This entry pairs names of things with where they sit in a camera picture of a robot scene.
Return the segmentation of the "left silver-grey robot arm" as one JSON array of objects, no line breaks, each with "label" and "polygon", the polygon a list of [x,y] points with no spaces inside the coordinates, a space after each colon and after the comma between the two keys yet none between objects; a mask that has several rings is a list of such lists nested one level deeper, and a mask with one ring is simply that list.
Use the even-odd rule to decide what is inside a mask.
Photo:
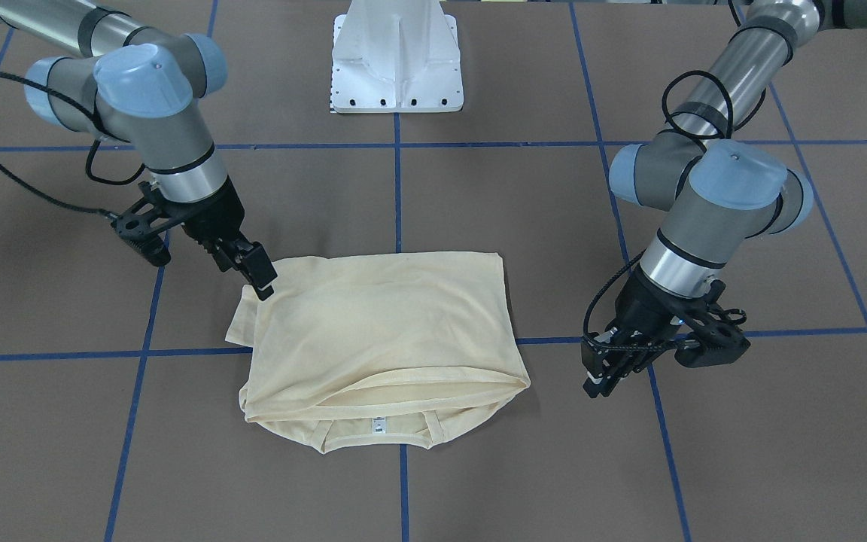
[{"label": "left silver-grey robot arm", "polygon": [[753,1],[698,86],[676,108],[662,103],[663,128],[626,145],[608,172],[612,195],[665,212],[601,333],[585,319],[583,385],[609,397],[617,384],[673,352],[688,368],[723,366],[750,347],[742,309],[720,305],[720,273],[747,238],[798,226],[814,206],[808,182],[767,152],[735,138],[774,76],[816,34],[867,29],[867,1]]}]

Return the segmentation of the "right silver-grey robot arm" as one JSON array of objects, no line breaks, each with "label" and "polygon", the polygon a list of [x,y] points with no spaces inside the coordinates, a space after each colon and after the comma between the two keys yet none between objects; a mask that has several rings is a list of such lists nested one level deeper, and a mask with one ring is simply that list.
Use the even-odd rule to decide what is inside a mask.
[{"label": "right silver-grey robot arm", "polygon": [[132,145],[151,176],[124,212],[75,211],[107,219],[157,267],[171,260],[163,233],[180,226],[221,271],[236,269],[261,300],[271,296],[272,261],[241,233],[244,207],[197,106],[227,82],[219,45],[207,35],[165,33],[89,1],[0,1],[0,24],[65,51],[21,77],[31,109],[96,143]]}]

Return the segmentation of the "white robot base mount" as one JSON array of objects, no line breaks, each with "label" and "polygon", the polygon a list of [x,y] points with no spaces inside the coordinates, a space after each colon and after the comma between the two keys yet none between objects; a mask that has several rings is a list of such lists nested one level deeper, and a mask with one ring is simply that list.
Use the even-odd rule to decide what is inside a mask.
[{"label": "white robot base mount", "polygon": [[352,1],[333,22],[331,76],[337,114],[458,112],[457,20],[440,1]]}]

